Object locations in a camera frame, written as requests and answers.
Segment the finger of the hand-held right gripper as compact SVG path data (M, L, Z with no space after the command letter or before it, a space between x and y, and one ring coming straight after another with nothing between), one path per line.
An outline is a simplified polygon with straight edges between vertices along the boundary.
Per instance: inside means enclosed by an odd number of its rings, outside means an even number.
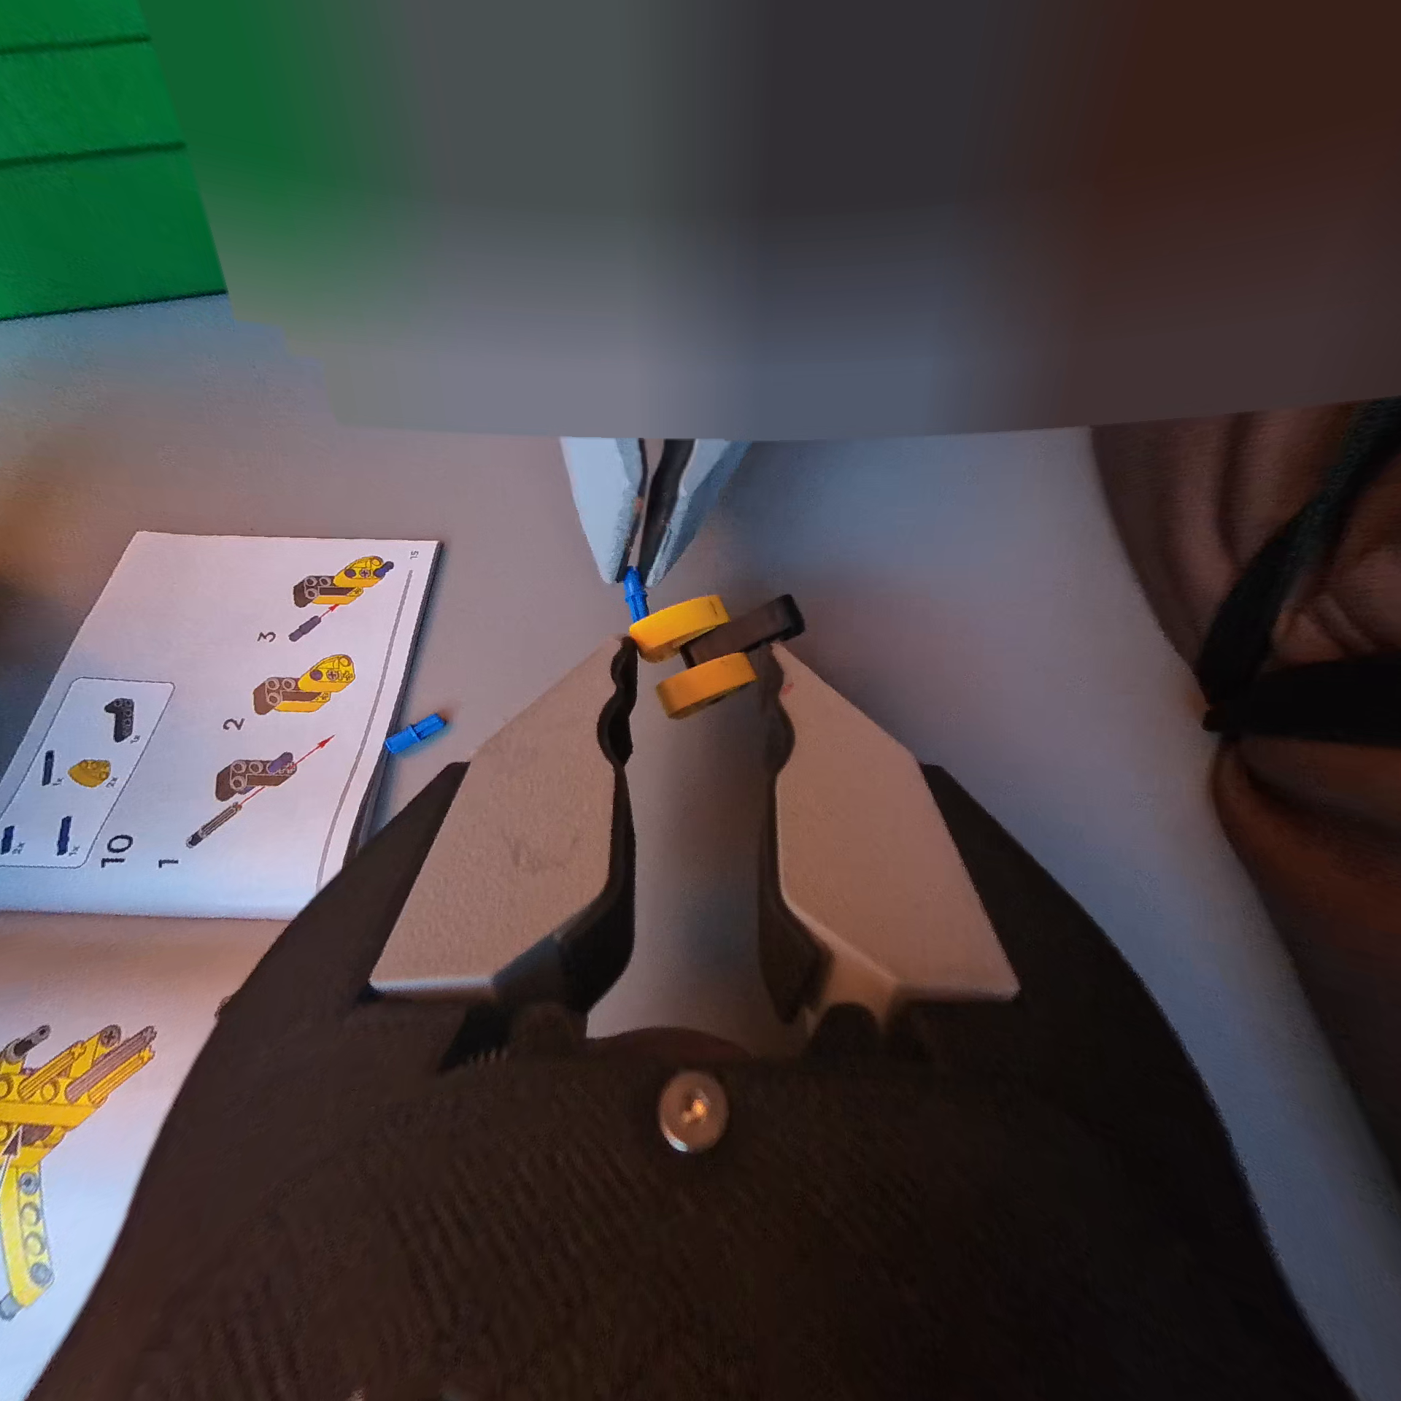
M751 442L675 440L661 443L641 508L641 581L658 586L690 548Z
M664 442L562 437L571 498L588 550L608 584L640 571L660 581L664 542Z

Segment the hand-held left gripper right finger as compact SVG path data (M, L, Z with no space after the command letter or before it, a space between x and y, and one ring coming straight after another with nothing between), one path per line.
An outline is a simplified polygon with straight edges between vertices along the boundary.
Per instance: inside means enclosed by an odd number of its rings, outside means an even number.
M919 761L786 645L757 659L767 779L758 942L783 1022L886 1024L1020 983Z

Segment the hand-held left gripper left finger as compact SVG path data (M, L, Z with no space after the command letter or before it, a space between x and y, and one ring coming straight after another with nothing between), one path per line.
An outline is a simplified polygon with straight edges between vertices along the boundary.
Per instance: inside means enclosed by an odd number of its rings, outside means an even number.
M380 995L587 1016L635 943L638 650L606 639L468 761L369 976Z

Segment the yellow and black lego assembly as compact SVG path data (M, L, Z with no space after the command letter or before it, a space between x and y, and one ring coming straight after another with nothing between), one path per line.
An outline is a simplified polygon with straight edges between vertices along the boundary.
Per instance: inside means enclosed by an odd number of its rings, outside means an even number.
M669 718L684 720L755 683L749 656L804 630L805 618L790 594L737 616L720 597L705 595L634 621L629 636L649 662L681 657L684 670L660 680L657 697Z

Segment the lego instruction booklet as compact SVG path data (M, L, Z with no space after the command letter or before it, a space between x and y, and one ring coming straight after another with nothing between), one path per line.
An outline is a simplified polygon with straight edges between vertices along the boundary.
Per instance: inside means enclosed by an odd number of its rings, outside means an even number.
M3 776L3 1397L219 1005L344 864L438 543L138 533Z

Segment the brown garment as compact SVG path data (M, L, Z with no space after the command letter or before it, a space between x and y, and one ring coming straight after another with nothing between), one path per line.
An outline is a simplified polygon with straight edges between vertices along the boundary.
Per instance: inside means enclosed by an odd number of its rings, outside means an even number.
M1398 1174L1398 399L1099 425L1220 825Z

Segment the green board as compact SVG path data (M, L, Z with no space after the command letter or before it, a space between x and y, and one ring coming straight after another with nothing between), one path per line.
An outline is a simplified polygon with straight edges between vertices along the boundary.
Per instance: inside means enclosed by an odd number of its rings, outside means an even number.
M220 294L135 1L2 4L2 316Z

